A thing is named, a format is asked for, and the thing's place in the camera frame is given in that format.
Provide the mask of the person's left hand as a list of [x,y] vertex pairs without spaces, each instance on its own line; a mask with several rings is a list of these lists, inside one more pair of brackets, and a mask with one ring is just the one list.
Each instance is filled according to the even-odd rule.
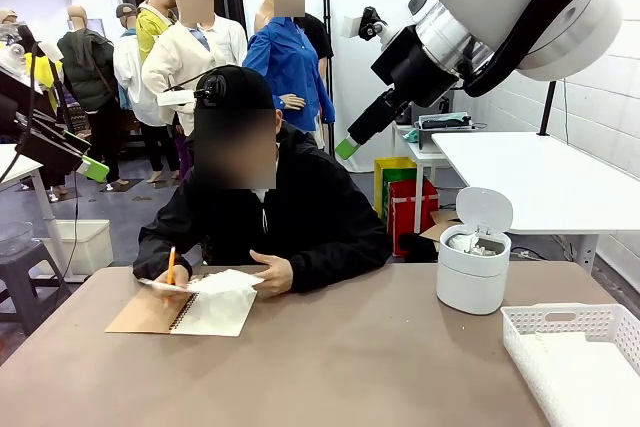
[[250,251],[254,261],[266,267],[265,270],[255,274],[262,280],[255,286],[258,293],[263,296],[274,297],[286,294],[291,290],[293,284],[293,269],[290,262],[284,258],[274,255]]

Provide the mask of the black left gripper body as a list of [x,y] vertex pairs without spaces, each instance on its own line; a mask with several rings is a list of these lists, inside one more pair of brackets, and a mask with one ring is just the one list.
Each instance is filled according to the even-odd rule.
[[[1,69],[1,143],[17,144],[23,132],[17,125],[17,114],[28,118],[31,101],[31,87],[29,81],[15,77],[6,69]],[[47,92],[35,92],[34,112],[52,117],[56,115],[52,108]]]

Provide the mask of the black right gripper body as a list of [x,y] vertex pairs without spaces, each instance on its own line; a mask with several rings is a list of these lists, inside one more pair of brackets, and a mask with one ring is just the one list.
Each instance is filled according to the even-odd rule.
[[458,80],[427,55],[414,26],[402,28],[371,69],[389,89],[394,88],[406,99],[425,107],[431,106]]

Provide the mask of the person's right hand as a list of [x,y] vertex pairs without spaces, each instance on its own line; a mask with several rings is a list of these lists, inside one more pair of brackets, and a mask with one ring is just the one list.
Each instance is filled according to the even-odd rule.
[[[176,287],[185,289],[190,280],[189,271],[182,265],[174,265],[172,268],[164,271],[156,279],[156,283],[171,284]],[[155,287],[155,294],[162,298],[164,305],[168,306],[176,296],[179,296],[177,292],[161,290]]]

